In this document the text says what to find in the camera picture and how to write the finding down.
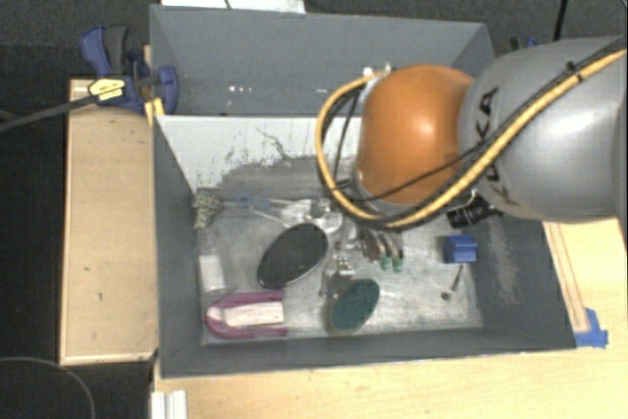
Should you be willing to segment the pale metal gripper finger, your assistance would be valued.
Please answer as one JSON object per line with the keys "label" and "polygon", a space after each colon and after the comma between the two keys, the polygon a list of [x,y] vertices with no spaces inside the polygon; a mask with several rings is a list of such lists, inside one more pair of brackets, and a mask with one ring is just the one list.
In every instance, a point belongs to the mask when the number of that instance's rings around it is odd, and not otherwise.
{"label": "pale metal gripper finger", "polygon": [[337,298],[354,277],[354,269],[347,255],[333,254],[325,262],[321,277],[321,297]]}

